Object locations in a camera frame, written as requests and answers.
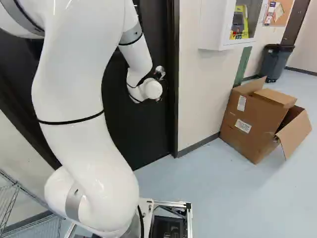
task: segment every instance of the wall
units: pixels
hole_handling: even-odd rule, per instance
[[[317,72],[317,0],[311,0],[287,66]]]
[[[44,185],[53,169],[0,111],[0,169],[44,200]],[[45,211],[23,194],[18,196],[10,224]]]
[[[219,132],[242,48],[198,50],[200,1],[180,0],[178,151]]]
[[[244,77],[250,77],[258,74],[259,65],[262,62],[262,53],[267,44],[280,44],[285,32],[285,27],[263,26],[258,23],[256,29],[257,42],[253,45],[249,62],[244,73]]]

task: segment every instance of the gray trash can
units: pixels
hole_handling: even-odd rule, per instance
[[[280,44],[266,45],[264,48],[264,57],[259,76],[267,76],[267,83],[276,82],[281,76],[287,60],[292,54],[294,48],[295,46]]]

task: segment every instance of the shipping label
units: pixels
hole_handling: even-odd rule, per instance
[[[240,130],[244,131],[245,133],[249,134],[251,130],[251,125],[241,121],[240,119],[237,119],[237,122],[235,124],[235,127],[239,128]]]

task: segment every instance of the open cardboard box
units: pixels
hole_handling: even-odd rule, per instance
[[[307,112],[296,98],[263,89],[257,79],[232,89],[220,138],[252,163],[259,163],[280,143],[288,159],[312,131]]]

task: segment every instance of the bulletin board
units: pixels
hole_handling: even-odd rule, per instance
[[[271,2],[276,2],[276,3],[279,2],[283,8],[284,14],[281,15],[277,19],[277,21],[275,21],[275,13],[274,13],[273,18],[271,20],[271,23],[269,25],[266,25],[266,26],[286,26],[288,17],[291,13],[291,10],[292,10],[293,0],[269,0],[268,6],[266,9],[266,13],[265,13],[264,23],[265,23],[265,19],[266,19],[267,15],[268,15],[268,9],[269,9],[269,5]]]

